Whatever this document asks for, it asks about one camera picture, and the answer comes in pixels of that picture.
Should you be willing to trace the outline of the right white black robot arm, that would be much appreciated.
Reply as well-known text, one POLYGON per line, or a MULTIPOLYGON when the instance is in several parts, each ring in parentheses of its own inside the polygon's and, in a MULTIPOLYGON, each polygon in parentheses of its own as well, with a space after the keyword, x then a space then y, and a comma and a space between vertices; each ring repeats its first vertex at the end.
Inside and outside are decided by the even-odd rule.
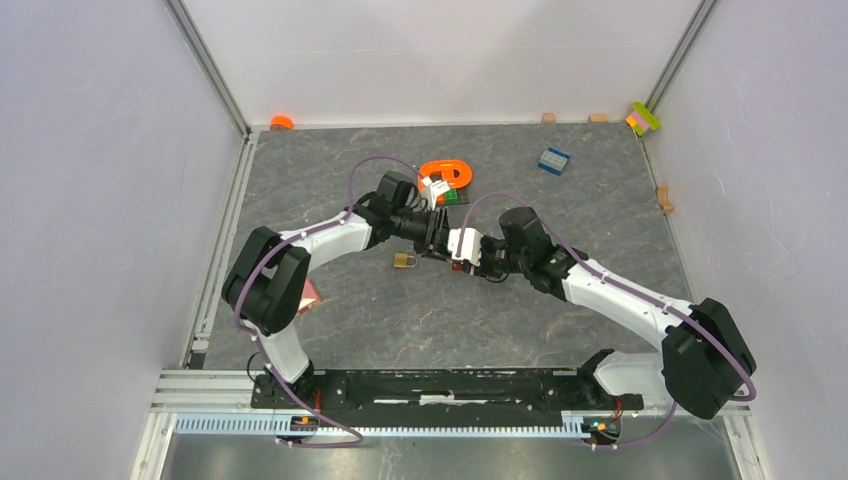
POLYGON ((499 224, 500 239, 462 225, 453 234, 452 257, 475 275, 521 275, 537 291, 599 313, 655 350, 602 354, 577 382, 585 405, 663 395, 711 419, 729 402, 755 398, 756 362, 724 304, 662 295, 612 272, 555 235, 531 207, 506 211, 499 224))

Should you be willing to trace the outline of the brass padlock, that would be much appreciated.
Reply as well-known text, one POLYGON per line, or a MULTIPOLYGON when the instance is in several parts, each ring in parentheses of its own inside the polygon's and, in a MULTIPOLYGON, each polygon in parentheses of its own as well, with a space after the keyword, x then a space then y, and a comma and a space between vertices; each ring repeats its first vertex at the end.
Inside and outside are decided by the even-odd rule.
POLYGON ((397 252, 393 256, 392 267, 395 269, 409 269, 415 268, 418 263, 418 258, 415 255, 397 252))

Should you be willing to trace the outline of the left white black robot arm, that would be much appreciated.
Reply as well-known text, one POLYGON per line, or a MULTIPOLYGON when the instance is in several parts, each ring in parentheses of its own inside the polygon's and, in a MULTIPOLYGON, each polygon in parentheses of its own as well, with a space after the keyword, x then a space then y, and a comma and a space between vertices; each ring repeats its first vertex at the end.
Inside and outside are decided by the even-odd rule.
POLYGON ((293 324, 310 271, 392 237, 410 241, 425 257, 445 260, 449 230, 447 208, 418 195, 414 180, 394 171, 329 220, 299 231, 255 228, 224 281, 221 297, 232 308, 237 328, 251 335, 277 378, 278 397, 297 408, 314 394, 314 381, 305 374, 312 362, 293 324))

